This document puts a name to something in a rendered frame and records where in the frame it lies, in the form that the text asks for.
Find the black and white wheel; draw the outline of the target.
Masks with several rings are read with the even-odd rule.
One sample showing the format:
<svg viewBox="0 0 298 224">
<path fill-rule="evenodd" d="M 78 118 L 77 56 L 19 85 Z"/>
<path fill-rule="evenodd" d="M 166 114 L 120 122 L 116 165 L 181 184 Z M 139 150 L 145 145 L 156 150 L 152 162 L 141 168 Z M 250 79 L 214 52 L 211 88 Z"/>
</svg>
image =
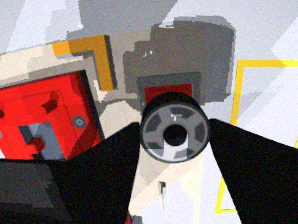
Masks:
<svg viewBox="0 0 298 224">
<path fill-rule="evenodd" d="M 174 124 L 182 125 L 186 131 L 186 141 L 180 147 L 172 147 L 165 141 L 165 129 Z M 212 128 L 208 116 L 188 93 L 160 93 L 142 112 L 142 148 L 160 163 L 184 163 L 193 159 L 208 147 L 210 136 Z"/>
</svg>

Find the yellow rectangular outline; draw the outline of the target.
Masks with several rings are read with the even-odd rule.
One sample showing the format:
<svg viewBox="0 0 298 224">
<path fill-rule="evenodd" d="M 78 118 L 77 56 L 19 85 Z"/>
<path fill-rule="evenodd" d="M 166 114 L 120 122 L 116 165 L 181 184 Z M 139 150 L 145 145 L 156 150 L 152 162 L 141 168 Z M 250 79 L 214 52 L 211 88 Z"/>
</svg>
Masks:
<svg viewBox="0 0 298 224">
<path fill-rule="evenodd" d="M 233 111 L 231 111 L 231 121 L 230 124 L 237 124 L 237 116 L 238 116 L 238 108 L 239 108 L 239 100 L 241 100 L 241 92 L 242 92 L 242 76 L 243 76 L 243 68 L 250 67 L 298 67 L 298 60 L 237 60 L 237 76 L 235 76 L 235 84 L 234 84 L 234 101 L 233 101 Z M 221 209 L 221 202 L 223 196 L 223 189 L 225 189 L 225 181 L 223 181 L 221 176 L 221 184 L 220 184 L 220 192 L 218 192 L 218 201 L 216 204 L 216 209 L 214 209 L 214 213 L 223 213 L 223 212 L 237 212 L 237 209 Z"/>
</svg>

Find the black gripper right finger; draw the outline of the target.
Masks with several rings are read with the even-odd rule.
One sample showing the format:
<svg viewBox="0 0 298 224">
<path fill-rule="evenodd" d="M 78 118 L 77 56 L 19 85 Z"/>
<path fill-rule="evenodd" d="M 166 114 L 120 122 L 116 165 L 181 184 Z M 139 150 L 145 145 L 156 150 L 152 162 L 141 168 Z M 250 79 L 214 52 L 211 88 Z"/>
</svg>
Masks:
<svg viewBox="0 0 298 224">
<path fill-rule="evenodd" d="M 209 119 L 210 147 L 242 224 L 298 224 L 298 148 Z"/>
</svg>

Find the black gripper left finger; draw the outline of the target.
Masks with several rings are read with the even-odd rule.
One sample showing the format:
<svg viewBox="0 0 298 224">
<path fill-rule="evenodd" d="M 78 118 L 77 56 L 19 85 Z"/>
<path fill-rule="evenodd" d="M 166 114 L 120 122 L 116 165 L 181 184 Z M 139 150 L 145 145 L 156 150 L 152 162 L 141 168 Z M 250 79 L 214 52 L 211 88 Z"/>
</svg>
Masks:
<svg viewBox="0 0 298 224">
<path fill-rule="evenodd" d="M 125 224 L 140 160 L 140 121 L 67 161 L 0 159 L 0 209 L 61 224 Z"/>
</svg>

